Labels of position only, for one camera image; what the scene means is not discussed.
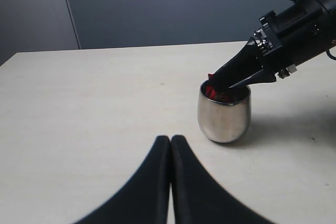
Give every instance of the gray wall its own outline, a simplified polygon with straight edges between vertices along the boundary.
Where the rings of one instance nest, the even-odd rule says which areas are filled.
[[[69,0],[83,48],[246,40],[287,0]]]
[[[78,49],[66,0],[0,0],[0,65],[17,52]]]

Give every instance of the metal cup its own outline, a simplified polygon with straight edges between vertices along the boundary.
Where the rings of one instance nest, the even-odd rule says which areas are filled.
[[[251,89],[241,87],[236,102],[213,101],[205,96],[207,81],[198,97],[197,118],[204,135],[215,142],[230,143],[241,138],[251,122]]]

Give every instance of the stainless steel cup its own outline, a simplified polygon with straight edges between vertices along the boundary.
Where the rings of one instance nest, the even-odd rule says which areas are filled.
[[[237,102],[224,103],[205,96],[207,81],[198,97],[198,124],[204,135],[215,142],[230,143],[241,138],[251,122],[251,89],[242,87]]]

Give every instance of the black foam pad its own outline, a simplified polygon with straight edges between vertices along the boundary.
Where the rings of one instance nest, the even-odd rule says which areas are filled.
[[[173,201],[177,224],[271,224],[224,190],[183,136],[172,138]]]
[[[170,140],[167,136],[159,136],[131,179],[111,199],[77,224],[166,223],[170,164]]]

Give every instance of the table surface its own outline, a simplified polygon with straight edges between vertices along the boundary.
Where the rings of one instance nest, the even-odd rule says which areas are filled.
[[[218,145],[199,130],[199,85],[243,45],[16,54],[0,67],[0,223],[84,217],[162,134],[185,135],[212,176],[270,220],[335,223],[336,62],[326,55],[251,86],[240,141]]]

